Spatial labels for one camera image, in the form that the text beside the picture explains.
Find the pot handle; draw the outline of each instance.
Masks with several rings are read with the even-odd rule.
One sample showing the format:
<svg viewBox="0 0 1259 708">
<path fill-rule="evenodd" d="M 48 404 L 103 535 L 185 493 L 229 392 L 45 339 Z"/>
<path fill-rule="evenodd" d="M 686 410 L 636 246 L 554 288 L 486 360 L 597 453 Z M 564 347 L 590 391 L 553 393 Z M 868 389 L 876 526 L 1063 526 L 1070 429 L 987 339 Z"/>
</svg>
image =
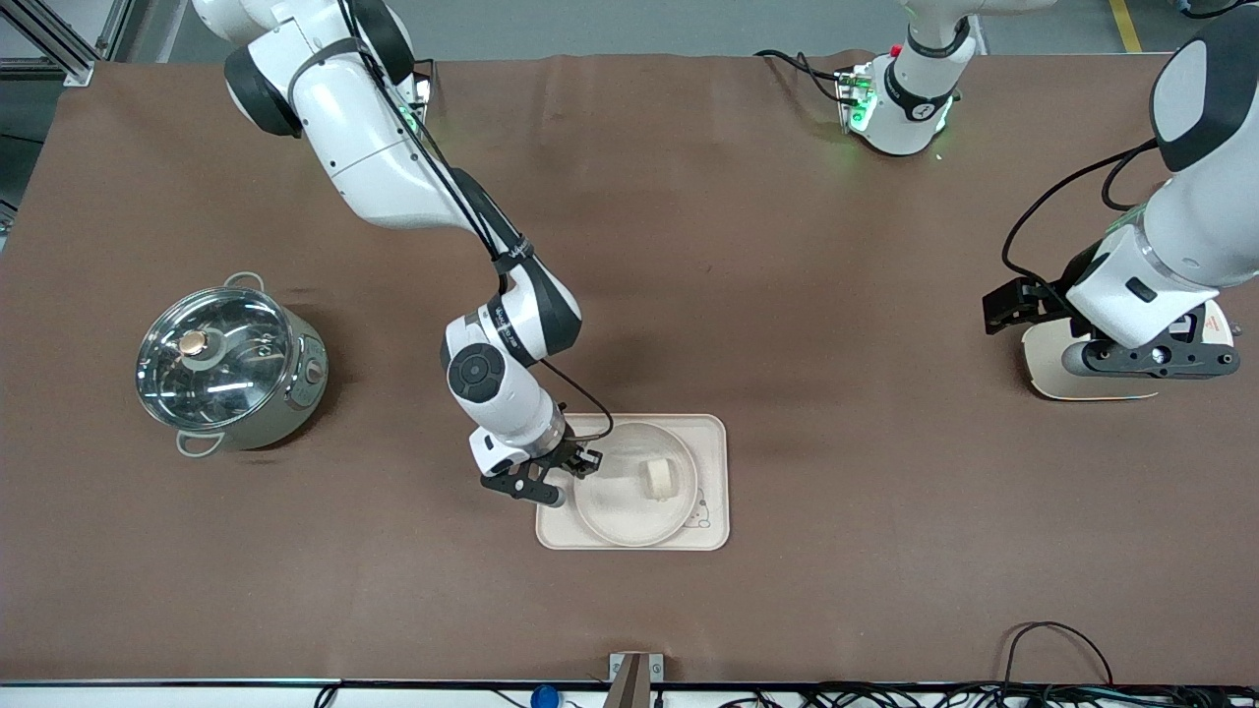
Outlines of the pot handle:
<svg viewBox="0 0 1259 708">
<path fill-rule="evenodd" d="M 240 282 L 243 280 L 254 280 L 254 281 L 258 281 L 257 291 L 258 292 L 266 292 L 267 291 L 266 285 L 263 285 L 263 282 L 262 282 L 262 276 L 259 276 L 258 273 L 256 273 L 253 271 L 240 271 L 239 273 L 232 273 L 230 276 L 228 276 L 228 280 L 223 281 L 223 287 L 232 287 L 233 285 L 237 285 L 238 282 Z"/>
<path fill-rule="evenodd" d="M 184 457 L 191 457 L 196 460 L 198 457 L 206 457 L 209 455 L 213 455 L 219 448 L 219 446 L 223 445 L 224 437 L 225 436 L 222 432 L 201 435 L 195 432 L 179 431 L 175 433 L 175 448 L 179 450 L 179 454 L 183 455 Z M 190 440 L 213 440 L 214 443 L 210 445 L 206 450 L 203 450 L 200 452 L 193 452 L 191 450 L 188 448 L 188 441 Z"/>
</svg>

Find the plate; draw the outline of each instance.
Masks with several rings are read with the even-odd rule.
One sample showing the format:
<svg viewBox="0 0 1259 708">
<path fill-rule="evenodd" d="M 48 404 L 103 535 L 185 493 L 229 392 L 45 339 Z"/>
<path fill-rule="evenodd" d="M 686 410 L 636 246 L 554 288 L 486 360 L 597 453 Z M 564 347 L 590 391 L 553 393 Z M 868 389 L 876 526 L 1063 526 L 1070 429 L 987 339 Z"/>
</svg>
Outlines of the plate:
<svg viewBox="0 0 1259 708">
<path fill-rule="evenodd" d="M 599 471 L 573 484 L 573 504 L 590 530 L 608 543 L 642 548 L 682 528 L 699 482 L 695 460 L 677 436 L 651 423 L 624 422 L 593 447 L 603 452 Z M 647 495 L 647 462 L 660 459 L 669 460 L 677 485 L 669 499 Z"/>
</svg>

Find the white robotic arm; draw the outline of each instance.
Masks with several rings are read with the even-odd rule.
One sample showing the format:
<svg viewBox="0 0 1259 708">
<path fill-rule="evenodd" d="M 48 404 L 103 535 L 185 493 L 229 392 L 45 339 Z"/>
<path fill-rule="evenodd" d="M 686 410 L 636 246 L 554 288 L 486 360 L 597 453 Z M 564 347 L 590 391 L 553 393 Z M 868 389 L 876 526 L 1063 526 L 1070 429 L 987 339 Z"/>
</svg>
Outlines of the white robotic arm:
<svg viewBox="0 0 1259 708">
<path fill-rule="evenodd" d="M 1058 296 L 1016 278 L 985 297 L 990 333 L 1070 317 L 1081 340 L 1064 350 L 1063 365 L 1075 375 L 1236 370 L 1214 297 L 1259 272 L 1256 37 L 1259 5 L 1241 6 L 1168 60 L 1151 94 L 1151 122 L 1172 178 L 1050 283 Z"/>
<path fill-rule="evenodd" d="M 528 467 L 584 476 L 599 455 L 574 438 L 526 367 L 572 346 L 580 309 L 481 185 L 421 140 L 414 59 L 397 15 L 381 0 L 193 4 L 215 34 L 247 43 L 224 64 L 240 111 L 267 132 L 305 135 L 355 214 L 384 228 L 452 226 L 481 238 L 499 292 L 447 326 L 442 365 L 478 425 L 470 443 L 482 484 L 562 504 L 559 489 Z"/>
<path fill-rule="evenodd" d="M 968 16 L 1017 15 L 1056 1 L 896 0 L 909 13 L 905 45 L 840 77 L 842 125 L 889 155 L 927 147 L 944 128 L 957 81 L 978 49 Z"/>
</svg>

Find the cooking pot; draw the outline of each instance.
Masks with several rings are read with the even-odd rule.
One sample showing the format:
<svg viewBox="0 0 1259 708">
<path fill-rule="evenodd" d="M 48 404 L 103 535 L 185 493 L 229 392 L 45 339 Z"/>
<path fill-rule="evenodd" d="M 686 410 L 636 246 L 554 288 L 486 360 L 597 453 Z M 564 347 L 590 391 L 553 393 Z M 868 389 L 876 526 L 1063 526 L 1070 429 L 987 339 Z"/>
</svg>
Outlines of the cooking pot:
<svg viewBox="0 0 1259 708">
<path fill-rule="evenodd" d="M 256 288 L 239 285 L 251 280 Z M 194 292 L 157 317 L 140 345 L 140 402 L 176 430 L 175 447 L 188 457 L 277 442 L 324 396 L 324 341 L 263 287 L 257 273 L 240 272 Z"/>
</svg>

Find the black cable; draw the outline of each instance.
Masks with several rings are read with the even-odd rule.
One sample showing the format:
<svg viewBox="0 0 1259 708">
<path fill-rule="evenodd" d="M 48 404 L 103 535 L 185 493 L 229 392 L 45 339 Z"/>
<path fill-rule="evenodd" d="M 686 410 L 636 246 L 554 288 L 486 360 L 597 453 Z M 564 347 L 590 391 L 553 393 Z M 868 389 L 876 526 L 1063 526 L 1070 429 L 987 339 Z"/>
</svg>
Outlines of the black cable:
<svg viewBox="0 0 1259 708">
<path fill-rule="evenodd" d="M 835 708 L 835 702 L 817 692 L 797 692 L 801 698 L 799 708 Z"/>
<path fill-rule="evenodd" d="M 1166 700 L 1147 700 L 1144 698 L 1137 698 L 1134 695 L 1126 695 L 1126 694 L 1123 694 L 1121 692 L 1098 693 L 1097 697 L 1098 698 L 1104 698 L 1107 700 L 1118 700 L 1121 703 L 1131 703 L 1133 705 L 1147 705 L 1149 708 L 1168 708 L 1170 705 L 1185 705 L 1185 708 L 1190 708 L 1190 705 L 1187 703 L 1185 703 L 1183 700 L 1180 700 L 1180 699 L 1177 699 L 1177 700 L 1180 700 L 1180 703 L 1167 703 Z"/>
<path fill-rule="evenodd" d="M 1114 671 L 1110 670 L 1110 663 L 1107 661 L 1105 654 L 1103 654 L 1102 650 L 1098 649 L 1098 645 L 1094 644 L 1093 640 L 1089 639 L 1084 632 L 1070 625 L 1064 625 L 1063 622 L 1054 622 L 1054 621 L 1030 622 L 1027 624 L 1027 626 L 1019 630 L 1019 632 L 1015 634 L 1013 639 L 1010 640 L 1010 654 L 1006 656 L 1006 675 L 1001 682 L 1000 690 L 997 690 L 996 693 L 997 705 L 1001 705 L 1001 708 L 1006 708 L 1006 694 L 1010 692 L 1010 677 L 1013 674 L 1015 670 L 1015 650 L 1019 649 L 1019 640 L 1021 640 L 1024 635 L 1026 635 L 1027 632 L 1037 630 L 1040 627 L 1051 627 L 1066 631 L 1084 640 L 1084 644 L 1088 644 L 1089 649 L 1092 649 L 1093 653 L 1097 654 L 1098 659 L 1102 660 L 1102 666 L 1105 669 L 1107 685 L 1114 685 Z"/>
<path fill-rule="evenodd" d="M 806 63 L 799 63 L 798 59 L 788 57 L 787 54 L 783 54 L 782 52 L 779 52 L 777 49 L 762 49 L 760 52 L 757 52 L 755 54 L 753 54 L 753 57 L 765 57 L 765 58 L 771 58 L 772 57 L 774 59 L 782 59 L 783 62 L 787 62 L 788 64 L 791 64 L 792 68 L 794 68 L 798 72 L 805 72 L 805 73 L 808 73 L 808 74 L 813 74 L 817 78 L 826 78 L 826 79 L 831 79 L 831 81 L 835 81 L 835 72 L 850 71 L 852 68 L 852 67 L 840 67 L 840 68 L 835 69 L 835 72 L 825 73 L 825 72 L 820 72 L 820 71 L 815 69 L 813 67 L 808 66 L 807 62 Z"/>
<path fill-rule="evenodd" d="M 517 702 L 516 702 L 516 700 L 514 700 L 514 699 L 512 699 L 512 698 L 511 698 L 510 695 L 507 695 L 506 693 L 502 693 L 501 690 L 499 690 L 499 689 L 496 689 L 496 688 L 491 688 L 490 690 L 491 690 L 491 692 L 494 692 L 494 693 L 497 693 L 497 694 L 499 694 L 499 698 L 501 698 L 501 699 L 506 700 L 507 703 L 511 703 L 511 704 L 512 704 L 512 705 L 515 705 L 516 708 L 529 708 L 529 707 L 528 707 L 528 705 L 525 705 L 524 703 L 517 703 Z"/>
<path fill-rule="evenodd" d="M 1259 0 L 1238 0 L 1236 3 L 1234 3 L 1231 5 L 1226 5 L 1224 8 L 1220 8 L 1219 10 L 1211 10 L 1209 13 L 1195 13 L 1194 10 L 1190 10 L 1186 6 L 1183 10 L 1181 10 L 1181 14 L 1185 15 L 1186 18 L 1191 19 L 1191 20 L 1209 20 L 1211 18 L 1217 18 L 1217 16 L 1220 16 L 1220 15 L 1222 15 L 1222 14 L 1230 11 L 1230 10 L 1236 10 L 1238 8 L 1240 8 L 1243 5 L 1250 5 L 1251 3 L 1256 3 L 1256 1 L 1259 1 Z"/>
<path fill-rule="evenodd" d="M 891 697 L 890 698 L 891 704 L 896 705 L 898 708 L 901 708 L 901 707 L 900 707 L 900 703 L 896 703 L 896 699 L 895 699 L 896 695 L 899 695 L 899 697 L 904 698 L 905 700 L 908 700 L 910 708 L 923 708 L 923 704 L 919 703 L 917 698 L 914 698 L 909 693 L 906 693 L 906 692 L 904 692 L 904 690 L 901 690 L 901 689 L 899 689 L 899 688 L 896 688 L 894 685 L 880 685 L 879 687 L 879 692 L 881 694 L 884 694 L 884 697 Z"/>
<path fill-rule="evenodd" d="M 759 690 L 753 690 L 752 698 L 737 698 L 734 700 L 726 700 L 719 708 L 738 708 L 740 705 L 752 705 L 753 708 L 783 708 L 782 703 L 767 698 L 765 694 Z"/>
<path fill-rule="evenodd" d="M 331 705 L 339 688 L 341 688 L 340 682 L 319 689 L 319 694 L 315 697 L 315 708 L 327 708 Z"/>
<path fill-rule="evenodd" d="M 808 78 L 813 79 L 813 86 L 816 86 L 817 89 L 822 92 L 822 96 L 826 96 L 827 98 L 830 98 L 831 101 L 835 101 L 836 103 L 844 103 L 845 106 L 856 106 L 856 103 L 857 103 L 852 98 L 844 98 L 842 96 L 838 96 L 836 93 L 831 93 L 830 91 L 826 89 L 825 86 L 822 86 L 822 82 L 821 82 L 821 79 L 823 79 L 823 78 L 827 79 L 827 81 L 835 81 L 835 74 L 836 73 L 850 71 L 850 69 L 852 69 L 851 66 L 849 66 L 849 67 L 840 67 L 840 68 L 835 69 L 831 73 L 826 73 L 826 72 L 820 72 L 820 71 L 815 69 L 813 66 L 808 63 L 808 58 L 805 57 L 803 52 L 796 54 L 794 59 L 791 58 L 791 57 L 788 57 L 787 54 L 783 54 L 782 52 L 779 52 L 777 49 L 762 49 L 760 52 L 757 52 L 753 55 L 754 57 L 782 59 L 782 60 L 787 62 L 788 64 L 791 64 L 792 68 L 794 68 L 796 71 L 805 72 L 806 74 L 808 74 Z"/>
<path fill-rule="evenodd" d="M 1013 272 L 1016 272 L 1016 273 L 1019 273 L 1019 275 L 1021 275 L 1021 276 L 1031 280 L 1032 282 L 1035 282 L 1036 285 L 1039 285 L 1040 287 L 1042 287 L 1044 290 L 1046 290 L 1050 294 L 1050 296 L 1053 296 L 1054 300 L 1056 300 L 1058 304 L 1064 310 L 1066 310 L 1068 312 L 1071 312 L 1073 315 L 1078 315 L 1078 312 L 1075 311 L 1075 307 L 1073 307 L 1066 301 L 1066 299 L 1063 297 L 1061 294 L 1059 294 L 1056 290 L 1054 290 L 1053 287 L 1050 287 L 1047 280 L 1045 280 L 1040 275 L 1037 275 L 1037 273 L 1035 273 L 1035 272 L 1032 272 L 1032 271 L 1030 271 L 1030 270 L 1027 270 L 1027 268 L 1025 268 L 1025 267 L 1022 267 L 1022 266 L 1020 266 L 1020 265 L 1017 265 L 1017 263 L 1015 263 L 1013 261 L 1010 260 L 1010 248 L 1013 246 L 1015 237 L 1019 236 L 1019 231 L 1022 229 L 1024 224 L 1026 224 L 1027 220 L 1031 219 L 1032 214 L 1035 214 L 1036 210 L 1040 209 L 1045 204 L 1045 202 L 1049 202 L 1049 199 L 1051 197 L 1054 197 L 1055 194 L 1058 194 L 1063 188 L 1065 188 L 1066 185 L 1071 184 L 1073 181 L 1080 179 L 1081 176 L 1085 176 L 1085 175 L 1088 175 L 1090 173 L 1095 173 L 1097 170 L 1100 170 L 1102 168 L 1104 168 L 1107 165 L 1110 165 L 1110 164 L 1118 163 L 1119 160 L 1123 160 L 1128 155 L 1128 152 L 1131 152 L 1132 150 L 1134 150 L 1134 149 L 1129 147 L 1128 150 L 1124 150 L 1123 152 L 1115 152 L 1114 155 L 1110 155 L 1109 157 L 1107 157 L 1104 160 L 1098 160 L 1097 163 L 1093 163 L 1092 165 L 1089 165 L 1087 168 L 1080 168 L 1079 170 L 1075 170 L 1070 175 L 1068 175 L 1068 176 L 1063 178 L 1061 180 L 1059 180 L 1058 184 L 1055 184 L 1054 186 L 1049 188 L 1047 191 L 1045 191 L 1044 194 L 1041 194 L 1040 198 L 1036 199 L 1036 202 L 1034 202 L 1032 205 L 1029 207 L 1027 210 L 1024 212 L 1024 214 L 1021 217 L 1019 217 L 1019 220 L 1015 222 L 1015 226 L 1010 228 L 1010 233 L 1006 234 L 1006 242 L 1001 247 L 1001 262 L 1005 263 L 1005 266 L 1007 268 L 1010 268 L 1011 271 L 1013 271 Z"/>
<path fill-rule="evenodd" d="M 949 705 L 953 705 L 953 698 L 954 697 L 957 697 L 959 694 L 967 694 L 967 693 L 969 693 L 969 692 L 972 692 L 972 690 L 974 690 L 977 688 L 982 688 L 985 685 L 992 685 L 992 684 L 991 683 L 969 683 L 969 684 L 958 685 L 958 687 L 953 688 L 952 690 L 948 690 L 947 693 L 944 693 L 944 695 L 942 695 L 940 699 L 937 700 L 935 705 L 933 705 L 932 708 L 949 708 Z"/>
<path fill-rule="evenodd" d="M 838 87 L 838 84 L 835 86 L 835 94 L 831 94 L 831 92 L 827 91 L 825 86 L 822 86 L 822 81 L 820 78 L 817 78 L 817 72 L 813 71 L 813 67 L 810 66 L 808 58 L 805 57 L 803 52 L 801 52 L 799 54 L 796 54 L 796 60 L 799 62 L 801 64 L 805 64 L 805 69 L 808 72 L 808 78 L 813 79 L 813 86 L 816 86 L 817 89 L 822 92 L 822 96 L 826 96 L 831 101 L 835 101 L 836 103 L 842 103 L 845 106 L 856 106 L 857 105 L 857 102 L 856 102 L 855 98 L 845 98 L 845 97 L 840 96 L 840 87 Z M 831 76 L 831 81 L 835 81 L 835 76 Z"/>
<path fill-rule="evenodd" d="M 592 442 L 594 440 L 602 440 L 604 437 L 608 437 L 608 435 L 612 433 L 612 428 L 616 427 L 616 421 L 612 420 L 612 412 L 608 411 L 608 407 L 604 406 L 598 398 L 590 396 L 590 392 L 588 392 L 584 388 L 582 388 L 582 384 L 577 383 L 575 380 L 573 380 L 572 378 L 569 378 L 568 374 L 565 374 L 564 372 L 559 370 L 559 367 L 556 367 L 555 364 L 551 364 L 546 359 L 539 359 L 539 362 L 544 367 L 546 367 L 548 369 L 550 369 L 553 374 L 555 374 L 559 378 L 564 379 L 564 383 L 567 383 L 568 385 L 572 385 L 574 389 L 577 389 L 578 393 L 580 393 L 582 396 L 584 396 L 585 399 L 589 401 L 590 403 L 593 403 L 594 407 L 598 408 L 601 413 L 603 413 L 603 417 L 606 417 L 608 420 L 608 427 L 606 427 L 602 432 L 597 432 L 594 435 L 579 435 L 579 436 L 575 436 L 575 437 L 570 437 L 570 438 L 568 438 L 569 442 Z"/>
<path fill-rule="evenodd" d="M 1147 141 L 1142 142 L 1141 145 L 1138 145 L 1138 146 L 1133 147 L 1132 150 L 1129 150 L 1128 154 L 1123 156 L 1123 160 L 1119 160 L 1118 163 L 1115 163 L 1115 165 L 1113 168 L 1110 168 L 1110 173 L 1108 175 L 1105 175 L 1105 181 L 1102 183 L 1102 203 L 1103 204 L 1105 204 L 1107 207 L 1114 209 L 1115 212 L 1127 212 L 1129 209 L 1136 209 L 1137 208 L 1137 204 L 1119 204 L 1114 199 L 1112 199 L 1110 198 L 1110 186 L 1114 185 L 1114 179 L 1117 176 L 1119 176 L 1119 173 L 1122 173 L 1123 169 L 1127 168 L 1128 164 L 1132 163 L 1133 159 L 1137 157 L 1137 155 L 1141 155 L 1142 152 L 1148 152 L 1149 150 L 1153 150 L 1155 147 L 1158 147 L 1158 140 L 1151 137 L 1149 140 L 1147 140 Z"/>
<path fill-rule="evenodd" d="M 35 140 L 34 137 L 23 137 L 20 135 L 13 135 L 11 132 L 0 132 L 0 137 L 8 137 L 9 140 L 20 140 L 21 142 L 34 142 L 35 145 L 43 145 L 43 140 Z"/>
</svg>

